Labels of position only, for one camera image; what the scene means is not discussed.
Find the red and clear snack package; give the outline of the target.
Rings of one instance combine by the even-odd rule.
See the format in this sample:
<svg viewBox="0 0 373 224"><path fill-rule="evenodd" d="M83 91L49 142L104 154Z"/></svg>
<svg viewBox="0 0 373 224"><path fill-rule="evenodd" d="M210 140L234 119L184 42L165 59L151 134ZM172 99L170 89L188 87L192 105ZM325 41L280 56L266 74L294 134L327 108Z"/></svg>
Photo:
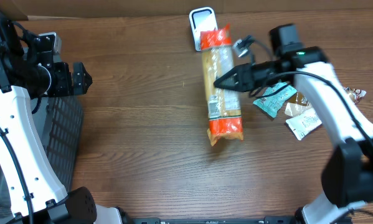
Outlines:
<svg viewBox="0 0 373 224"><path fill-rule="evenodd" d="M216 88L214 82L234 67L230 25L201 33L202 68L208 109L207 134L214 146L219 139L243 139L242 112L236 91Z"/></svg>

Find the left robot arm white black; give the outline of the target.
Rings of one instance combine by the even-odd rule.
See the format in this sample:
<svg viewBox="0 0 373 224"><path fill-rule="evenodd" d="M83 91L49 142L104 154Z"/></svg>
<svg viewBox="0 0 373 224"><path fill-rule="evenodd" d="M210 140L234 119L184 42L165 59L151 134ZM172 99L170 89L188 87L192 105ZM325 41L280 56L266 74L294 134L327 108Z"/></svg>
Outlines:
<svg viewBox="0 0 373 224"><path fill-rule="evenodd" d="M31 101L86 94L92 77L80 62L55 62L56 33L37 35L0 17L0 166L13 223L126 223L118 207L97 205L85 187L68 192L37 133Z"/></svg>

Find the teal snack packet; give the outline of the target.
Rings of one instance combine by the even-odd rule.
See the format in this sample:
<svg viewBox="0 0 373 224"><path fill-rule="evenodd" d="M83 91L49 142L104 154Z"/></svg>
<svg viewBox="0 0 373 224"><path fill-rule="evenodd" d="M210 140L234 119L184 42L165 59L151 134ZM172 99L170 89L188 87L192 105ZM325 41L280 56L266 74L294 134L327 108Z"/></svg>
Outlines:
<svg viewBox="0 0 373 224"><path fill-rule="evenodd" d="M263 98L257 98L253 104L259 107L267 115L275 118L284 102L290 99L297 90L287 82L279 82L272 87L268 87Z"/></svg>

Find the white tube with gold cap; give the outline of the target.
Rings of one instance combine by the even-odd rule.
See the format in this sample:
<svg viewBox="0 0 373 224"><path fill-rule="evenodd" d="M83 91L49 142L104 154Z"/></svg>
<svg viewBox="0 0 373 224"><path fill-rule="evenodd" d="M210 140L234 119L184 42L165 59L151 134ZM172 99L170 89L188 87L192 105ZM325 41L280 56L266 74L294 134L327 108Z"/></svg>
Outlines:
<svg viewBox="0 0 373 224"><path fill-rule="evenodd" d="M322 121L314 108L310 108L300 115L286 120L286 124L296 136L297 140L301 141L306 135L321 126Z"/></svg>

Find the beige paper pouch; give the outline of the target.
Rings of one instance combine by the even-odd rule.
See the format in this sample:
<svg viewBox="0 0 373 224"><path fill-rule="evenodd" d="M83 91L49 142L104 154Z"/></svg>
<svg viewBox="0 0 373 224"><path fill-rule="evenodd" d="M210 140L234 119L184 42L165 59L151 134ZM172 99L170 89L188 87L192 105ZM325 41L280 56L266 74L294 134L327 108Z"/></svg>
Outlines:
<svg viewBox="0 0 373 224"><path fill-rule="evenodd" d="M351 87L344 87L344 90L355 104L360 102L367 93L365 90ZM302 93L297 92L288 100L285 108L285 114L287 116L295 117L301 113L304 113L310 108L312 108L312 106L307 98Z"/></svg>

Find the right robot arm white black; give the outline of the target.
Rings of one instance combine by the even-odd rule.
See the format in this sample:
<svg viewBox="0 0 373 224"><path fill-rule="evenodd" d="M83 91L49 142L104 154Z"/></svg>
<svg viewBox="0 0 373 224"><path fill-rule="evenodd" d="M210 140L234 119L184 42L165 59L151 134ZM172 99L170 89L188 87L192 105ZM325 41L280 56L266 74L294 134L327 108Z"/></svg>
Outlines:
<svg viewBox="0 0 373 224"><path fill-rule="evenodd" d="M289 82L313 106L334 151L321 174L322 193L297 209L292 223L337 223L373 202L373 124L342 87L319 47L305 47L294 24L269 32L274 58L237 65L214 82L225 90L256 96L263 88Z"/></svg>

